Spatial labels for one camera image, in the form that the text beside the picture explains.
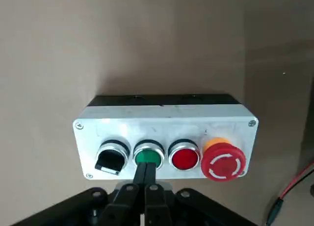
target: emergency stop button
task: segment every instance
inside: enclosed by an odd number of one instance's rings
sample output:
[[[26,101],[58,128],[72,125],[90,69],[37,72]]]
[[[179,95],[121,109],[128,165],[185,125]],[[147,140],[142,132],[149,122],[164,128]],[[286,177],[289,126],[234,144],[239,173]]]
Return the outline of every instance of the emergency stop button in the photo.
[[[229,181],[243,172],[245,164],[242,150],[230,143],[215,143],[205,149],[201,168],[203,174],[212,180]]]

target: green push button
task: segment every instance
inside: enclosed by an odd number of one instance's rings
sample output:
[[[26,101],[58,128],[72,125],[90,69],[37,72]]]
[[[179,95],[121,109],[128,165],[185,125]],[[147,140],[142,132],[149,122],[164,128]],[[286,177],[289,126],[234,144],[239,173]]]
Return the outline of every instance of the green push button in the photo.
[[[161,164],[160,155],[153,150],[143,150],[135,157],[136,164],[140,162],[153,162],[158,167]]]

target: cardboard surface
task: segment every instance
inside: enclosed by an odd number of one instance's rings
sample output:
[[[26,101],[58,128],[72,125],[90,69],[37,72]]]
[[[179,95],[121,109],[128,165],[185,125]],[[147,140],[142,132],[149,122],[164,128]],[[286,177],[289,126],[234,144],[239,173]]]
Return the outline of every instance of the cardboard surface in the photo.
[[[248,175],[171,183],[261,225],[304,161],[313,16],[312,0],[0,0],[0,224],[114,188],[82,176],[72,131],[96,94],[223,91],[260,120]],[[312,225],[313,183],[291,193],[275,226]]]

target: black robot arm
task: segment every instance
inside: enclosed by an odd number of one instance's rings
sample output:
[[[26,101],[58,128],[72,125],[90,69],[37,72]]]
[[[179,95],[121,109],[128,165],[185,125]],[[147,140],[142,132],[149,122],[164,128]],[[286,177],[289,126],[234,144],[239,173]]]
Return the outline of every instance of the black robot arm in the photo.
[[[193,189],[174,194],[154,163],[140,163],[111,194],[91,188],[14,226],[140,226],[141,214],[146,226],[256,226]]]

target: push button station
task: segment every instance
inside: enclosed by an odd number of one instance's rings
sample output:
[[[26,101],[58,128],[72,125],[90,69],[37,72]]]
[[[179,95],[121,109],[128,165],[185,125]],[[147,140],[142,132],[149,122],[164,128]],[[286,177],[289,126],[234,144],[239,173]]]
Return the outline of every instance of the push button station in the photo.
[[[73,122],[83,175],[116,180],[140,162],[159,179],[242,177],[257,127],[227,94],[96,96]]]

